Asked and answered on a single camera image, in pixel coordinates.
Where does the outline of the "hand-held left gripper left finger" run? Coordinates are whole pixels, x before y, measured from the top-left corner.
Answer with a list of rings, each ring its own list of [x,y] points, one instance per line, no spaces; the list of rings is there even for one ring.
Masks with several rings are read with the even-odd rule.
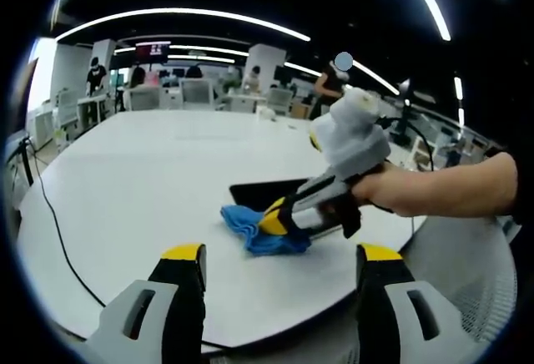
[[[103,308],[86,344],[106,363],[200,363],[206,255],[201,243],[164,252]]]

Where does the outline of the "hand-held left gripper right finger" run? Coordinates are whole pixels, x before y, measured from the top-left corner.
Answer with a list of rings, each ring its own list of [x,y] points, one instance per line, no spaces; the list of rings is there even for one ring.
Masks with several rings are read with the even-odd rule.
[[[460,312],[431,284],[416,281],[400,254],[362,243],[356,269],[360,363],[460,360]]]

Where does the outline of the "person's right hand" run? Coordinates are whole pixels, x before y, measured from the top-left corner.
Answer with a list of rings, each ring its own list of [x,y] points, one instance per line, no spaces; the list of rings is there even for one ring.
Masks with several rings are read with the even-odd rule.
[[[374,205],[400,216],[407,216],[403,206],[401,186],[406,171],[386,161],[351,187],[358,206]]]

